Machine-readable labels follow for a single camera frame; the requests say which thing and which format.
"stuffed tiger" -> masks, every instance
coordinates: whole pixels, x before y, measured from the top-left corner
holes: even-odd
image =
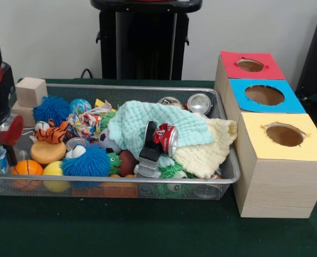
[[[64,140],[68,128],[67,122],[62,122],[59,127],[55,127],[52,119],[46,122],[38,122],[35,126],[34,136],[38,141],[46,141],[48,143],[61,143]]]

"wire mesh basket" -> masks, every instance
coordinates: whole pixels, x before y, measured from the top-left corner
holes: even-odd
[[[48,84],[48,94],[68,102],[83,98],[94,103],[95,99],[107,100],[117,108],[126,101],[138,100],[156,103],[165,96],[186,101],[197,93],[206,94],[212,101],[210,118],[226,119],[219,94],[205,88],[128,87],[96,85]],[[32,141],[22,136],[16,148],[30,156]],[[0,195],[14,196],[70,196],[106,198],[152,199],[203,199],[219,200],[230,184],[240,176],[237,155],[233,146],[221,164],[222,179],[161,179],[161,178],[113,178],[78,176],[19,176],[0,174]]]

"light blue cloth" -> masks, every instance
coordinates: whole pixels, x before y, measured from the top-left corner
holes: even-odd
[[[207,129],[204,118],[176,106],[159,103],[126,102],[108,124],[109,137],[121,149],[128,149],[138,160],[144,145],[145,129],[148,121],[157,125],[168,123],[179,133],[178,147],[212,143],[214,138]],[[160,167],[174,165],[173,159],[162,155]]]

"orange basketball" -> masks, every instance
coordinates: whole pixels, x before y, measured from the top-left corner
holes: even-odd
[[[18,162],[18,164],[12,169],[12,175],[31,175],[38,176],[43,174],[43,168],[33,160],[24,160]],[[15,188],[30,191],[35,189],[41,184],[40,180],[15,180],[13,182]]]

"green tablecloth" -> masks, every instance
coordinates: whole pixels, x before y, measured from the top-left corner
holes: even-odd
[[[47,80],[213,87],[212,81]],[[0,197],[0,256],[317,256],[309,220],[240,218],[221,201]]]

